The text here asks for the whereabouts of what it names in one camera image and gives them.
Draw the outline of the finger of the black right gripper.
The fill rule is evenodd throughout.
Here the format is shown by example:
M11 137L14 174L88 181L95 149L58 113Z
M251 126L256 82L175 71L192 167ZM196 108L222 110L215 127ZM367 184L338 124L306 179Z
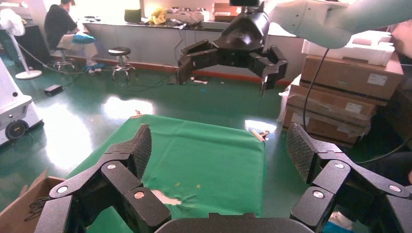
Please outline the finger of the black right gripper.
M194 70L223 65L229 60L230 50L219 48L207 39L181 50L176 71L176 82L185 83Z
M270 46L261 54L249 53L248 69L260 77L259 94L274 89L275 83L286 75L288 61L277 46Z

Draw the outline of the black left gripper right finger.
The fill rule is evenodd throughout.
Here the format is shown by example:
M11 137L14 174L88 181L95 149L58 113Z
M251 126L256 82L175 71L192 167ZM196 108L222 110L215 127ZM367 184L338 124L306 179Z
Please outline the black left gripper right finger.
M372 233L411 232L410 186L357 165L335 144L311 138L297 123L288 128L287 151L309 184L291 212L292 219L320 233L339 205L350 209Z

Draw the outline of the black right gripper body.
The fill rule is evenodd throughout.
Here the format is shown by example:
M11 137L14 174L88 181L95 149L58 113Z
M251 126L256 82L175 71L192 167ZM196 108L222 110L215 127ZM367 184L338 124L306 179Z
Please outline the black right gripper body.
M218 50L218 64L247 68L250 63L249 54L263 51L269 25L265 12L236 16L221 36L212 42Z

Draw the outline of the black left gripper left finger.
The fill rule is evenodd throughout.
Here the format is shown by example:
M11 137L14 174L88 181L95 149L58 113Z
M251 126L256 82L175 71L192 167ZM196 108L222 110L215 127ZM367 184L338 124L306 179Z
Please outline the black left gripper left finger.
M169 209L143 185L152 152L149 125L127 141L111 145L95 165L50 190L37 233L84 233L113 207L135 233L153 233L170 221Z

